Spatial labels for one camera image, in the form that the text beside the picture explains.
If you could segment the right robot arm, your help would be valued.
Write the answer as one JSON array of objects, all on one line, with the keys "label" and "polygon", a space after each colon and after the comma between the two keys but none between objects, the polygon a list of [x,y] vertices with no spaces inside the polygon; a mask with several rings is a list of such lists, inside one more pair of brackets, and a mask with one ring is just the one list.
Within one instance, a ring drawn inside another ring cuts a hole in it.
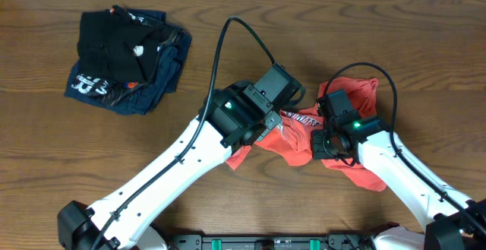
[{"label": "right robot arm", "polygon": [[485,202],[474,201],[423,164],[382,118],[362,118],[344,90],[317,100],[324,117],[311,133],[316,160],[363,166],[379,177],[423,228],[389,226],[371,237],[371,249],[483,249]]}]

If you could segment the red t-shirt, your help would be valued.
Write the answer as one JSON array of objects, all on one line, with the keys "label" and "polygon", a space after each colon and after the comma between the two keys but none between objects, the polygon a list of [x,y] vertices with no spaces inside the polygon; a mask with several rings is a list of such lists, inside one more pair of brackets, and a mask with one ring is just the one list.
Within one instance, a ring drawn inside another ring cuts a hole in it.
[{"label": "red t-shirt", "polygon": [[[368,117],[377,113],[378,84],[376,78],[340,77],[333,80],[331,85],[323,82],[318,95],[322,96],[325,89],[328,89],[329,93],[343,89],[360,115]],[[303,166],[309,163],[312,159],[311,132],[322,129],[324,124],[323,117],[317,113],[317,106],[301,109],[298,112],[281,111],[280,116],[282,122],[256,145],[279,154],[290,166]],[[367,190],[383,191],[387,187],[385,182],[362,165],[352,165],[350,159],[345,162],[323,160],[322,164],[328,169],[343,172],[355,185]]]}]

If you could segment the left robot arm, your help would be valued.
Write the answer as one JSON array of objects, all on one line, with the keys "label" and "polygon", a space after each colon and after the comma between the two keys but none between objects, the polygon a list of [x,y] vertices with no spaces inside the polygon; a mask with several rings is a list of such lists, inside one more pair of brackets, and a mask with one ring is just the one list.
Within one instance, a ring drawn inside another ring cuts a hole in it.
[{"label": "left robot arm", "polygon": [[57,216],[65,249],[166,249],[153,221],[192,183],[236,151],[262,141],[305,88],[275,63],[256,83],[212,90],[177,140],[133,179],[90,206],[72,201]]}]

